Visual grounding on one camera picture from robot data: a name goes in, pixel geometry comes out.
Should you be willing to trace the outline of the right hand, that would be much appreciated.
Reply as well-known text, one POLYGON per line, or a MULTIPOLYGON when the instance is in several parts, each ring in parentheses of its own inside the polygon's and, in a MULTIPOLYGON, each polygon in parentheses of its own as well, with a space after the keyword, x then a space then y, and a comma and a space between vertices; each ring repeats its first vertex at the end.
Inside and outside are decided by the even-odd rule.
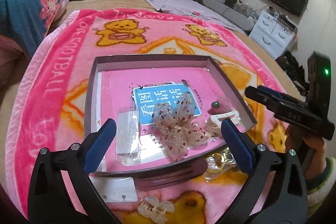
POLYGON ((303 171, 306 180, 318 177, 326 169, 325 140, 311 135, 301 127, 288 125, 286 131, 285 149, 293 149, 298 155, 303 156, 303 171))

